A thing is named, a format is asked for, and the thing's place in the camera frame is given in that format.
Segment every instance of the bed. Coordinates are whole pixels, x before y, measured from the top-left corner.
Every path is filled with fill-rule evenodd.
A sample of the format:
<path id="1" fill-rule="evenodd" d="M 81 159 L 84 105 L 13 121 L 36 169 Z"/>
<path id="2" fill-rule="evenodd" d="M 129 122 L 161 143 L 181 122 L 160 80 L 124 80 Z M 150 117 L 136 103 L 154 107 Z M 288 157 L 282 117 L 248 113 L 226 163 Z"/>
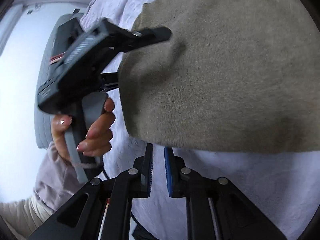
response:
<path id="1" fill-rule="evenodd" d="M 111 19 L 121 28 L 131 29 L 144 3 L 154 0 L 93 0 L 81 18 L 88 30 L 101 18 Z M 111 62 L 105 72 L 117 71 L 122 55 Z M 128 135 L 118 90 L 109 92 L 116 108 L 112 125 L 112 149 L 104 156 L 105 169 L 110 177 L 131 168 L 135 158 L 144 154 L 146 142 Z M 47 147 L 50 138 L 50 117 L 36 123 L 38 146 Z M 202 176 L 229 178 L 269 219 L 286 235 L 296 240 L 311 221 L 320 203 L 320 152 L 261 155 L 222 153 L 174 149 L 184 158 L 186 166 Z M 184 199 L 171 199 L 167 193 L 164 166 L 164 147 L 155 145 L 153 186 L 147 200 L 134 199 L 132 212 L 142 226 L 158 239 L 187 239 Z"/>

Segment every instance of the gray cushion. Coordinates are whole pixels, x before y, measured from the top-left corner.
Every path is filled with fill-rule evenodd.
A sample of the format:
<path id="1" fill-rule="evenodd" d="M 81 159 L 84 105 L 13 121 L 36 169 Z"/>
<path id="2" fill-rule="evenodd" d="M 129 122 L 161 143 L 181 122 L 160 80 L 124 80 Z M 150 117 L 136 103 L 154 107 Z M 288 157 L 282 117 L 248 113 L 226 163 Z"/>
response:
<path id="1" fill-rule="evenodd" d="M 36 91 L 48 79 L 48 76 L 50 73 L 49 61 L 52 56 L 51 55 L 52 47 L 53 47 L 54 39 L 57 33 L 57 28 L 74 17 L 77 17 L 80 20 L 82 16 L 83 16 L 83 13 L 65 14 L 58 19 L 56 25 L 54 26 L 50 34 L 50 37 L 48 39 L 47 45 L 44 50 L 40 71 L 39 71 L 39 76 L 38 76 L 38 81 L 37 81 L 37 86 L 36 86 Z M 49 114 L 43 113 L 38 109 L 37 100 L 35 100 L 36 142 L 40 149 L 48 148 L 49 143 L 52 141 L 51 129 L 50 129 L 51 119 L 52 119 L 52 116 L 50 116 Z"/>

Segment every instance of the metal screw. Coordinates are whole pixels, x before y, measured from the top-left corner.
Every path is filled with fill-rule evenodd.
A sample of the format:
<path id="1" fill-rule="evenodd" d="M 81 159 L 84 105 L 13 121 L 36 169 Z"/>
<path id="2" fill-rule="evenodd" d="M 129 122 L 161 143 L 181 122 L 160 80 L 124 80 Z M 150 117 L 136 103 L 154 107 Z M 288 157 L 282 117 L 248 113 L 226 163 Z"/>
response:
<path id="1" fill-rule="evenodd" d="M 140 32 L 133 32 L 132 34 L 135 35 L 135 36 L 138 36 L 138 37 L 142 36 L 142 34 Z"/>
<path id="2" fill-rule="evenodd" d="M 93 185 L 93 186 L 97 186 L 97 185 L 100 184 L 100 179 L 94 178 L 94 179 L 92 179 L 92 180 L 90 181 L 90 183 L 91 183 L 91 185 Z"/>
<path id="3" fill-rule="evenodd" d="M 219 182 L 221 185 L 227 185 L 229 181 L 228 181 L 228 179 L 225 178 L 225 177 L 220 177 L 220 178 L 218 179 L 218 182 Z"/>
<path id="4" fill-rule="evenodd" d="M 128 172 L 129 172 L 130 175 L 136 175 L 138 173 L 138 170 L 135 169 L 135 168 L 132 168 Z"/>
<path id="5" fill-rule="evenodd" d="M 189 169 L 189 168 L 187 168 L 187 167 L 184 167 L 184 168 L 181 169 L 181 172 L 182 172 L 183 174 L 189 174 L 189 173 L 191 172 L 191 169 Z"/>

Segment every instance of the finger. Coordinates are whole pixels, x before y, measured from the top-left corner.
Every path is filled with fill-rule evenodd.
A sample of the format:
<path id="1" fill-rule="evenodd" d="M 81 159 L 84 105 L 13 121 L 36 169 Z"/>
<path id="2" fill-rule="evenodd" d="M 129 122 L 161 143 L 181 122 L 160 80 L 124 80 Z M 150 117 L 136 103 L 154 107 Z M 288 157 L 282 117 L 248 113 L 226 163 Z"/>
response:
<path id="1" fill-rule="evenodd" d="M 79 143 L 77 151 L 88 152 L 104 147 L 113 138 L 112 131 L 108 130 L 98 138 L 86 139 Z"/>
<path id="2" fill-rule="evenodd" d="M 112 112 L 115 109 L 115 103 L 111 98 L 107 98 L 107 100 L 104 102 L 103 108 L 106 112 Z"/>
<path id="3" fill-rule="evenodd" d="M 86 138 L 97 138 L 106 132 L 114 123 L 116 117 L 113 113 L 104 113 L 89 128 Z"/>
<path id="4" fill-rule="evenodd" d="M 51 121 L 52 136 L 59 136 L 69 128 L 72 123 L 72 117 L 68 115 L 58 114 Z"/>
<path id="5" fill-rule="evenodd" d="M 107 145 L 105 145 L 104 147 L 95 150 L 95 151 L 89 151 L 89 152 L 84 152 L 83 155 L 85 156 L 92 156 L 92 157 L 100 157 L 102 155 L 104 155 L 106 152 L 111 150 L 111 144 L 108 143 Z"/>

